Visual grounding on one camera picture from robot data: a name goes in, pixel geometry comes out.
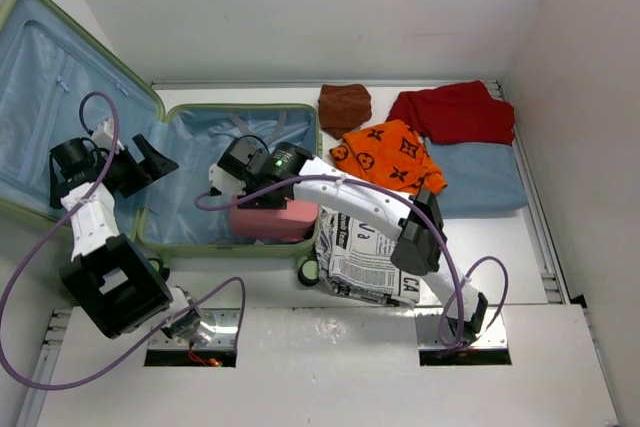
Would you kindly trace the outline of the green hardshell suitcase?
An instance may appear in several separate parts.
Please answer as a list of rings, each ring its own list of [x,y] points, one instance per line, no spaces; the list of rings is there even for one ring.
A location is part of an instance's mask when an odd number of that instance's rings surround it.
[[[1,207],[51,224],[50,150],[116,114],[120,138],[143,135],[174,160],[175,172],[130,198],[117,198],[119,230],[163,258],[303,260],[315,233],[244,238],[228,212],[196,208],[208,170],[237,138],[320,153],[315,109],[296,103],[200,103],[166,108],[160,97],[52,0],[1,1]]]

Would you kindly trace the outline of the newspaper print garment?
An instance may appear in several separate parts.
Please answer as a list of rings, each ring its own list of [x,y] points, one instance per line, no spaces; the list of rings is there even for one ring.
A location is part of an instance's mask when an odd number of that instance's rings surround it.
[[[319,211],[315,253],[319,278],[341,297],[388,306],[414,306],[420,278],[391,262],[395,242],[341,212]]]

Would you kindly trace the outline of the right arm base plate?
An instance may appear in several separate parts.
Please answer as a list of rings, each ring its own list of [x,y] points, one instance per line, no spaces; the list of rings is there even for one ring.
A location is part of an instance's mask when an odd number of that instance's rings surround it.
[[[469,349],[476,350],[501,350],[508,348],[508,339],[506,328],[502,315],[496,320],[491,321],[496,309],[490,307],[485,315],[481,330],[474,342],[467,341]],[[452,346],[447,343],[453,341],[453,334],[448,323],[445,323],[444,339],[445,345],[442,344],[439,337],[439,324],[442,314],[441,307],[434,308],[417,308],[414,310],[414,318],[416,325],[417,342],[420,350],[439,351],[452,350]]]

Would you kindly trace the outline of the red garment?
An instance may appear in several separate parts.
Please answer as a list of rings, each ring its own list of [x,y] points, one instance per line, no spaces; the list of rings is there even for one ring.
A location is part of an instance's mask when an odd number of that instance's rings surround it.
[[[493,98],[480,81],[401,92],[387,116],[436,144],[466,142],[510,145],[515,111]]]

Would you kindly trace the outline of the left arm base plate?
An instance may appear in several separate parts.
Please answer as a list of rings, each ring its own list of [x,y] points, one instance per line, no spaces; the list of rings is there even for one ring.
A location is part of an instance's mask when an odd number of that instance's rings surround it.
[[[148,341],[149,350],[186,351],[195,350],[232,351],[240,320],[239,309],[202,308],[163,326]]]

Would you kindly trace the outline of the brown cloth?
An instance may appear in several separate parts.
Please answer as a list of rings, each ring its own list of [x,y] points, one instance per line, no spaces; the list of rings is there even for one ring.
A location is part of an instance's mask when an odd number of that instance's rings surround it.
[[[359,128],[372,115],[371,95],[361,84],[323,85],[318,98],[321,128],[334,139]]]

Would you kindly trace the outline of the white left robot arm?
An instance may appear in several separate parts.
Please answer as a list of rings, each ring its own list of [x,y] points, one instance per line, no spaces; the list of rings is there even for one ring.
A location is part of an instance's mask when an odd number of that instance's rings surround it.
[[[133,141],[143,155],[134,160],[125,146],[108,155],[107,136],[77,137],[50,150],[50,205],[70,213],[73,251],[61,267],[63,285],[108,338],[131,333],[159,314],[169,339],[201,342],[201,312],[182,288],[167,284],[168,270],[145,257],[120,232],[116,194],[130,197],[177,170],[143,135]]]

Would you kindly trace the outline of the orange patterned plush garment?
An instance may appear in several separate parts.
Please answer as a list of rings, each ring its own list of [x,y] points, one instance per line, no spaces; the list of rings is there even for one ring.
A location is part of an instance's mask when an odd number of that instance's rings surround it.
[[[329,154],[339,170],[389,190],[439,194],[447,187],[419,134],[400,120],[346,133]]]

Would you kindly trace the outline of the pink cosmetic case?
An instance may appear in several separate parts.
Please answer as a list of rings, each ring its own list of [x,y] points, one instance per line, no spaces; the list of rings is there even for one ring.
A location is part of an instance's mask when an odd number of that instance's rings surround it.
[[[298,200],[288,200],[283,209],[234,207],[230,231],[247,239],[300,242],[313,230],[318,214],[317,204]]]

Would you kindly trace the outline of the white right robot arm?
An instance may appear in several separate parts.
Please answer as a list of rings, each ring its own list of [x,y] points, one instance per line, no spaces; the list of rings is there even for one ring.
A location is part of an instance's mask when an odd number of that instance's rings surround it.
[[[453,344],[476,340],[488,301],[455,265],[433,193],[388,190],[340,172],[292,143],[267,151],[246,138],[231,141],[210,166],[208,180],[212,195],[234,195],[238,204],[259,200],[282,206],[298,200],[364,222],[394,242],[391,263],[422,278],[442,303]]]

